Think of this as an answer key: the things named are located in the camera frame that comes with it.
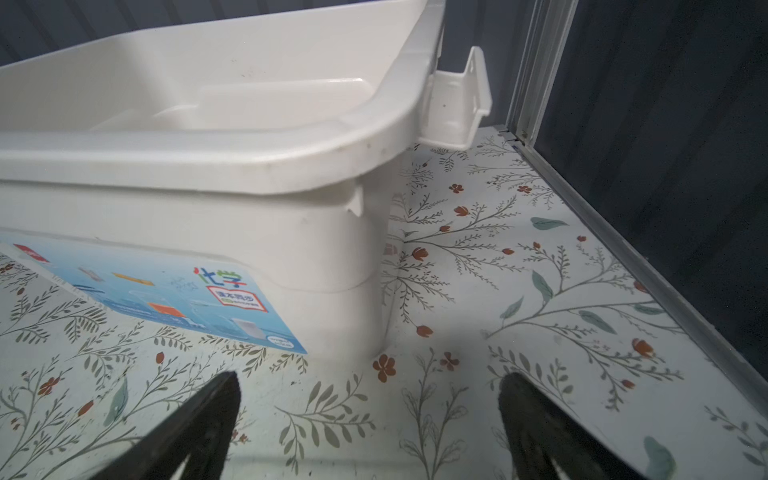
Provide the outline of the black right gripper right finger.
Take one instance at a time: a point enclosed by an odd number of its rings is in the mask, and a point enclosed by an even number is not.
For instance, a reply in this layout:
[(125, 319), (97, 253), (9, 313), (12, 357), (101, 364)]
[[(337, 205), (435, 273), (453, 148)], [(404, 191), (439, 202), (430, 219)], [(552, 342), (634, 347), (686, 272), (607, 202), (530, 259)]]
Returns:
[(513, 465), (521, 479), (641, 479), (524, 375), (504, 376), (499, 411)]

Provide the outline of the white plastic storage bin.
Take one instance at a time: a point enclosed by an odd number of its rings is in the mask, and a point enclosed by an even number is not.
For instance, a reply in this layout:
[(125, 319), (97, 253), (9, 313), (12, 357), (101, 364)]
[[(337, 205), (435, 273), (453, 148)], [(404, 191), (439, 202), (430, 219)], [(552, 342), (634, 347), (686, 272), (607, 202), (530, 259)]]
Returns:
[(123, 33), (1, 70), (1, 241), (113, 311), (292, 353), (385, 344), (416, 145), (465, 150), (484, 53), (442, 1)]

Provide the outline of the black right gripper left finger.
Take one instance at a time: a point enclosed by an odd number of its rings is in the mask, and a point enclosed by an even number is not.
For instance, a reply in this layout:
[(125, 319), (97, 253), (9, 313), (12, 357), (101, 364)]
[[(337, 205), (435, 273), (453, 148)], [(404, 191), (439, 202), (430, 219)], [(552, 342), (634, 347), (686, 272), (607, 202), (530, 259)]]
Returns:
[(198, 390), (95, 479), (219, 479), (238, 418), (237, 374), (225, 371)]

